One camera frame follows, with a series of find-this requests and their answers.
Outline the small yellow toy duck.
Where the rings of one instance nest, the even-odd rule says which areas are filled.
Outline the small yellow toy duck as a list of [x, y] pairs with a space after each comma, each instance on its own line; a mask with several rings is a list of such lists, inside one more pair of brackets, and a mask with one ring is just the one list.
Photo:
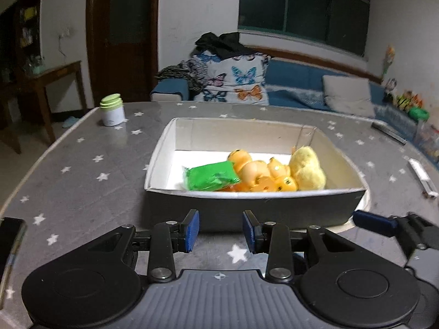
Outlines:
[[271, 157], [267, 164], [267, 168], [275, 182], [277, 192], [296, 192], [298, 190], [298, 184], [291, 176], [289, 166], [283, 165], [279, 160]]

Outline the black remote control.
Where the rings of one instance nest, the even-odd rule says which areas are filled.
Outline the black remote control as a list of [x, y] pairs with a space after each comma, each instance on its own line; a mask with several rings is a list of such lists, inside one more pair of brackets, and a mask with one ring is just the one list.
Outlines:
[[387, 135], [391, 139], [397, 141], [401, 145], [406, 145], [407, 141], [403, 137], [401, 137], [397, 132], [393, 131], [389, 126], [386, 126], [382, 123], [373, 122], [371, 124], [372, 129], [376, 129], [377, 131]]

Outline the green clay pack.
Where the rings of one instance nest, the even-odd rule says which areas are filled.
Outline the green clay pack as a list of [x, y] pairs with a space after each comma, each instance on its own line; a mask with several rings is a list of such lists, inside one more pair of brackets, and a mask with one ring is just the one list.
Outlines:
[[188, 191], [215, 192], [239, 182], [233, 163], [228, 160], [186, 168], [184, 171], [184, 185]]

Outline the beige cushion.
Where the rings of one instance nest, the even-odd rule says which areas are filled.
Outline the beige cushion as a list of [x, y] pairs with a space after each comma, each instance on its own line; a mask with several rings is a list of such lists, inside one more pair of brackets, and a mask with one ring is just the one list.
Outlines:
[[367, 79], [324, 75], [322, 80], [324, 101], [331, 110], [359, 117], [375, 116]]

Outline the yellow plush chick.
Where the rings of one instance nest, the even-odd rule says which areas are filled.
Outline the yellow plush chick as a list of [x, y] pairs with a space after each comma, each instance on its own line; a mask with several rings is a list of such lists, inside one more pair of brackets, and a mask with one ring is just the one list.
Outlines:
[[323, 190], [327, 178], [321, 168], [319, 158], [310, 146], [295, 150], [289, 161], [293, 179], [300, 191]]

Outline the orange clay pack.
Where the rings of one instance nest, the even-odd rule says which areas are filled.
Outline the orange clay pack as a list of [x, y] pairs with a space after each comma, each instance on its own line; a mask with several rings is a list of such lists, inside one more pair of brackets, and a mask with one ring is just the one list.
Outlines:
[[255, 192], [258, 184], [248, 185], [247, 183], [235, 183], [220, 189], [220, 192]]

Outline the orange rubber duck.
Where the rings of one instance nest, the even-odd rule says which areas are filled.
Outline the orange rubber duck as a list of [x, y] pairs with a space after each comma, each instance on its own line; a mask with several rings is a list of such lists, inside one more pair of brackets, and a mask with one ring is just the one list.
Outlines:
[[262, 177], [271, 177], [267, 164], [262, 160], [253, 160], [246, 150], [236, 149], [228, 156], [240, 182], [254, 185]]

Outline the green lidded white jar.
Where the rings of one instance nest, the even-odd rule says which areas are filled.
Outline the green lidded white jar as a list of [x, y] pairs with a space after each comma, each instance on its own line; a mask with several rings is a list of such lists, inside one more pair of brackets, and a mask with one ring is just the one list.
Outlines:
[[125, 121], [123, 101], [119, 93], [110, 94], [100, 101], [100, 112], [104, 126], [113, 127]]

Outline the white cardboard box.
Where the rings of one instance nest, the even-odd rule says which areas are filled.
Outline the white cardboard box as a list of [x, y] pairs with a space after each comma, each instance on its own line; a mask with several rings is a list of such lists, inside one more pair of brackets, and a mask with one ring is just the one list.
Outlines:
[[314, 126], [264, 120], [178, 117], [152, 153], [147, 220], [180, 220], [195, 209], [203, 232], [238, 232], [242, 213], [292, 229], [338, 232], [371, 191], [354, 162]]

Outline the grey patterned cloth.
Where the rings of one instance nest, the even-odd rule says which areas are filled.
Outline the grey patterned cloth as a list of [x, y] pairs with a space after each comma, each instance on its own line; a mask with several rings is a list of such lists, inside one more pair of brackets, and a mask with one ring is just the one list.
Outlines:
[[167, 66], [157, 75], [158, 81], [183, 79], [187, 82], [189, 93], [200, 93], [208, 85], [208, 66], [197, 58], [181, 61], [178, 65]]

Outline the black clothes pile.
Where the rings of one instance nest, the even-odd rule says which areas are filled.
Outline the black clothes pile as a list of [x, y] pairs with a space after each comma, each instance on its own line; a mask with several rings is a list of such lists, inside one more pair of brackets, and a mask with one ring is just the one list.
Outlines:
[[239, 32], [223, 33], [219, 36], [212, 32], [204, 33], [195, 41], [195, 46], [198, 52], [208, 50], [220, 60], [256, 53], [255, 50], [240, 43]]

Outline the butterfly print pillow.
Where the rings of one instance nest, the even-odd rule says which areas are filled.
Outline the butterfly print pillow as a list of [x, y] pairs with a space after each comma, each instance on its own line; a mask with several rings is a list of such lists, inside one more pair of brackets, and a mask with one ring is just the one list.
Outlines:
[[197, 102], [242, 103], [267, 106], [266, 71], [270, 57], [263, 53], [234, 56], [221, 60], [206, 50], [192, 57], [201, 70], [203, 89], [194, 96]]

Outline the dark wooden door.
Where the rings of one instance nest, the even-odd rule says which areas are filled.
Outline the dark wooden door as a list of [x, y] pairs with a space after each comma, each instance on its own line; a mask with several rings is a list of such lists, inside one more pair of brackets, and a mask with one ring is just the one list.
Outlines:
[[94, 103], [119, 93], [146, 102], [156, 86], [159, 0], [86, 0], [86, 46]]

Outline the white remote control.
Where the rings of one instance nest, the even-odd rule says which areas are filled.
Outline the white remote control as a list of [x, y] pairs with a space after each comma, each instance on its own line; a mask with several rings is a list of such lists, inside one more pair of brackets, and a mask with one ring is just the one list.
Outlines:
[[423, 165], [416, 159], [410, 158], [409, 165], [415, 173], [417, 179], [419, 180], [422, 188], [423, 194], [426, 198], [437, 198], [438, 190], [435, 187], [432, 179], [429, 177]]

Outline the panda plush toy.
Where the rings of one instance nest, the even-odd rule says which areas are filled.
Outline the panda plush toy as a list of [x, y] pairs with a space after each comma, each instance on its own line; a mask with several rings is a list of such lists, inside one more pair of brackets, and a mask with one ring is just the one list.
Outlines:
[[389, 79], [385, 84], [384, 94], [383, 94], [383, 103], [393, 104], [396, 98], [395, 92], [397, 86], [397, 80], [395, 78]]

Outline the green framed window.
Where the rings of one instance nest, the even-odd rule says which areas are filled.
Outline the green framed window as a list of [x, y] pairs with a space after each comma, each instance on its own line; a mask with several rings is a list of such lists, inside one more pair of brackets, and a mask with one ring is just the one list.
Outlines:
[[238, 26], [363, 56], [370, 0], [240, 0]]

